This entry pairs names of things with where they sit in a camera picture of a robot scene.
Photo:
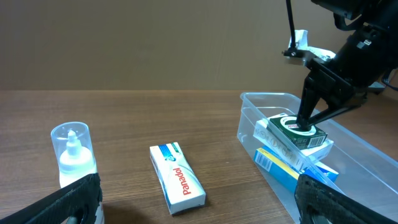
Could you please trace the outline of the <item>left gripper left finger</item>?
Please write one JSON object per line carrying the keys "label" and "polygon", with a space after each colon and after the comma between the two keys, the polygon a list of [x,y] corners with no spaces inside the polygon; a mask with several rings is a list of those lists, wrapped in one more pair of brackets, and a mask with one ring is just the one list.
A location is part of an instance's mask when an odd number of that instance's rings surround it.
{"label": "left gripper left finger", "polygon": [[102,223],[99,174],[88,174],[1,219],[1,223]]}

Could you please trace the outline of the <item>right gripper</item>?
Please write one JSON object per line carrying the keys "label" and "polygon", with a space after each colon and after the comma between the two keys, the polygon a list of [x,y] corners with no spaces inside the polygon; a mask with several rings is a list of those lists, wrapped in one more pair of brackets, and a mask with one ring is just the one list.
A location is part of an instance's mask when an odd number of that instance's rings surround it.
{"label": "right gripper", "polygon": [[[366,99],[368,86],[397,68],[397,31],[363,26],[348,37],[333,59],[313,59],[308,68],[297,113],[297,124],[304,131],[357,109]],[[312,116],[320,98],[329,106]]]}

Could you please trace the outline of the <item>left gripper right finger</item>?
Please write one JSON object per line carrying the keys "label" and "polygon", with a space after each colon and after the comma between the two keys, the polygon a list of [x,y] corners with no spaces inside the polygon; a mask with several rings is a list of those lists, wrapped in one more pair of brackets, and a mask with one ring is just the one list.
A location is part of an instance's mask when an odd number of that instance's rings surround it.
{"label": "left gripper right finger", "polygon": [[397,224],[307,174],[299,176],[294,198],[303,224]]}

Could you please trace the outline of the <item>green Zam-Buk ointment box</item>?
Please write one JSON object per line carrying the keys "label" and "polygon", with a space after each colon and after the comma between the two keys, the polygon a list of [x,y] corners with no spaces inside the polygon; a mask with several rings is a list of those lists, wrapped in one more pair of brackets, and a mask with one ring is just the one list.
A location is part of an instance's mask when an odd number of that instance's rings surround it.
{"label": "green Zam-Buk ointment box", "polygon": [[296,115],[289,116],[285,113],[268,118],[300,150],[318,147],[325,142],[328,136],[326,132],[317,126],[311,126],[308,131],[302,130],[296,123],[296,119]]}

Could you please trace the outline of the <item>small clear spray bottle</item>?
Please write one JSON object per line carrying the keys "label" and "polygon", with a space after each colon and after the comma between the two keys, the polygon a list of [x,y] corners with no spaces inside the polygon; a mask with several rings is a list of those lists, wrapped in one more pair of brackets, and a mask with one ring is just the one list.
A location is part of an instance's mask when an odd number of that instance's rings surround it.
{"label": "small clear spray bottle", "polygon": [[58,125],[51,133],[61,188],[97,173],[96,159],[87,124],[72,121]]}

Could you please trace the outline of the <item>white blue medicine box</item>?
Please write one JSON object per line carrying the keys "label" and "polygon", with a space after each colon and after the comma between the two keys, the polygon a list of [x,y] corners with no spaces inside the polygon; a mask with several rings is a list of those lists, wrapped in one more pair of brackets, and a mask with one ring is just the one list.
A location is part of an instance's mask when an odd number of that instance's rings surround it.
{"label": "white blue medicine box", "polygon": [[332,140],[326,138],[320,146],[298,150],[297,148],[289,147],[287,143],[283,143],[271,132],[267,125],[268,123],[265,119],[257,121],[254,128],[254,137],[268,147],[271,152],[279,156],[280,160],[297,171],[309,166],[305,159],[309,159],[313,163],[324,159],[334,144]]}

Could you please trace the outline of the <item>blue VapoDrops box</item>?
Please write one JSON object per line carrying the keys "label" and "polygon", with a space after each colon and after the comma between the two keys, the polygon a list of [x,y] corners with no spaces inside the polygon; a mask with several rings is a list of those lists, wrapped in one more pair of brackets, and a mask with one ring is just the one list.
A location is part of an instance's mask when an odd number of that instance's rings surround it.
{"label": "blue VapoDrops box", "polygon": [[[278,155],[276,155],[267,146],[263,146],[255,150],[253,161],[292,193],[295,192],[297,181],[299,179],[299,175],[301,174],[309,175],[320,181],[320,179],[316,177],[315,173],[309,168],[296,171],[290,165],[285,164],[285,162],[283,162]],[[336,170],[332,169],[321,161],[314,160],[312,162],[316,167],[318,167],[320,172],[329,178],[333,183],[339,179],[340,173]]]}

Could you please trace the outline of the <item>white Panadol box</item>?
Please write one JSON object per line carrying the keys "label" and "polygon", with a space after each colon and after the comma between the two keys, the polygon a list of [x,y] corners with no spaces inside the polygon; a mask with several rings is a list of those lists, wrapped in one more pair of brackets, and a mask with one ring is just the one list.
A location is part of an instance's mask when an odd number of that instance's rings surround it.
{"label": "white Panadol box", "polygon": [[206,192],[177,142],[151,146],[150,159],[170,214],[205,205]]}

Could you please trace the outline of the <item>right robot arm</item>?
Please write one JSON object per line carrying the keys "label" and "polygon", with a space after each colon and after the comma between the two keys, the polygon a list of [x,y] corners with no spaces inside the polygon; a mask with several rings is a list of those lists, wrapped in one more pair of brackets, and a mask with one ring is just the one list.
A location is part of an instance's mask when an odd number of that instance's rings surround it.
{"label": "right robot arm", "polygon": [[330,60],[315,57],[302,91],[297,124],[302,130],[361,107],[369,87],[387,83],[397,68],[397,0],[313,0],[331,11],[335,26],[351,31]]}

